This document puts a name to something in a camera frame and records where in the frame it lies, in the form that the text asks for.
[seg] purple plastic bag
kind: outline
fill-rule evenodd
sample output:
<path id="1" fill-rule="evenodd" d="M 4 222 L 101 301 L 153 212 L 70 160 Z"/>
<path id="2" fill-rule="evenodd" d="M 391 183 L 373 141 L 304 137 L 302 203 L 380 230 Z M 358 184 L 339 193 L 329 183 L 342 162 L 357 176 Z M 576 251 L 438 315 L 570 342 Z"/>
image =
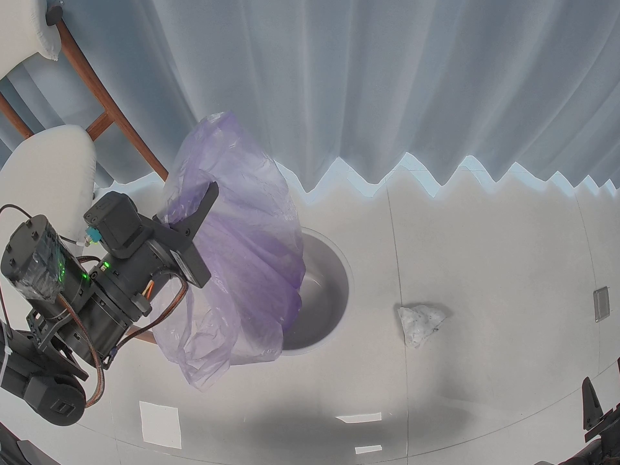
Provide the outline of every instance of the purple plastic bag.
<path id="1" fill-rule="evenodd" d="M 212 273 L 153 329 L 166 358 L 204 390 L 230 365 L 271 361 L 293 323 L 306 272 L 297 211 L 284 177 L 232 113 L 203 119 L 185 138 L 164 185 L 158 216 L 190 215 L 216 181 L 220 195 L 194 238 Z M 180 287 L 171 280 L 153 299 L 151 319 Z"/>

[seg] floor drain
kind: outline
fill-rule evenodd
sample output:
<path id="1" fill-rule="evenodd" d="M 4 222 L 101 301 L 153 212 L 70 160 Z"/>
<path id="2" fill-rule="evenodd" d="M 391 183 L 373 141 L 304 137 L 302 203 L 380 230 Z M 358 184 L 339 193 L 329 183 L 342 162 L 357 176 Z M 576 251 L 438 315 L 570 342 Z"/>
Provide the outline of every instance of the floor drain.
<path id="1" fill-rule="evenodd" d="M 609 288 L 605 286 L 594 292 L 594 320 L 602 321 L 609 313 Z"/>

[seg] floor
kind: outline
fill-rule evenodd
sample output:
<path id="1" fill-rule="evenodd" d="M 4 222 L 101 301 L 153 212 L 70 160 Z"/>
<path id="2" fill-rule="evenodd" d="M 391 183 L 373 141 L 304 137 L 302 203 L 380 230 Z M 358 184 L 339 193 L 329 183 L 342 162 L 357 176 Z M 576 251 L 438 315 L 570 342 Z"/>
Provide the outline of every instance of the floor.
<path id="1" fill-rule="evenodd" d="M 372 197 L 346 169 L 310 195 L 291 179 L 302 225 L 353 270 L 351 308 L 329 344 L 232 367 L 202 394 L 156 346 L 132 342 L 79 425 L 53 427 L 4 395 L 3 421 L 61 465 L 85 453 L 93 465 L 566 460 L 584 446 L 584 377 L 604 410 L 620 401 L 620 196 L 518 167 L 497 184 L 460 167 L 429 190 L 423 172 L 400 166 L 368 185 Z M 132 191 L 143 213 L 157 210 L 156 188 Z M 592 293 L 603 286 L 611 316 L 597 324 Z M 406 348 L 396 310 L 420 303 L 448 318 Z M 179 409 L 182 449 L 143 441 L 139 401 Z M 356 453 L 363 446 L 381 450 Z"/>

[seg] blue-gray curtain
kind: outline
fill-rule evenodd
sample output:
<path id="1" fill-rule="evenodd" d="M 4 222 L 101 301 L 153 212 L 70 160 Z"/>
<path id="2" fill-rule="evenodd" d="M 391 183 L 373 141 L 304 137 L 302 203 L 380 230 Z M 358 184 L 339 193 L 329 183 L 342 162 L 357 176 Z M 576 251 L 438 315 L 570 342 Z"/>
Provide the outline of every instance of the blue-gray curtain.
<path id="1" fill-rule="evenodd" d="M 620 185 L 620 0 L 62 1 L 167 167 L 232 110 L 306 190 L 338 156 L 374 183 L 407 151 L 442 184 L 473 155 L 495 180 L 518 161 Z M 63 58 L 28 59 L 0 91 L 35 131 L 102 111 Z M 2 159 L 19 143 L 5 119 L 0 138 Z M 101 184 L 150 171 L 115 128 L 96 145 Z"/>

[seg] robotic arm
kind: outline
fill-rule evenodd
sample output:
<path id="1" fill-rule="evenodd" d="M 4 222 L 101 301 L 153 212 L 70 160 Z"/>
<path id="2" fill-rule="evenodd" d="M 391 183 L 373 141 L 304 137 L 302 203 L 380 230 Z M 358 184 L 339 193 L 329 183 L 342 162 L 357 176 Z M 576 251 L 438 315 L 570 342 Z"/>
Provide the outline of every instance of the robotic arm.
<path id="1" fill-rule="evenodd" d="M 76 423 L 103 395 L 103 370 L 118 349 L 170 315 L 187 283 L 202 288 L 211 278 L 192 240 L 218 192 L 211 183 L 197 211 L 169 227 L 138 214 L 127 195 L 106 193 L 84 215 L 88 235 L 108 252 L 102 260 L 74 257 L 44 215 L 28 216 L 0 260 L 0 272 L 33 309 L 29 331 L 2 325 L 0 360 L 7 354 L 0 386 L 51 423 Z M 82 263 L 89 261 L 97 265 L 87 272 Z M 123 338 L 151 313 L 151 299 L 172 277 L 182 288 L 171 305 L 149 326 Z M 79 382 L 88 375 L 74 354 L 97 368 L 97 390 L 88 401 Z"/>

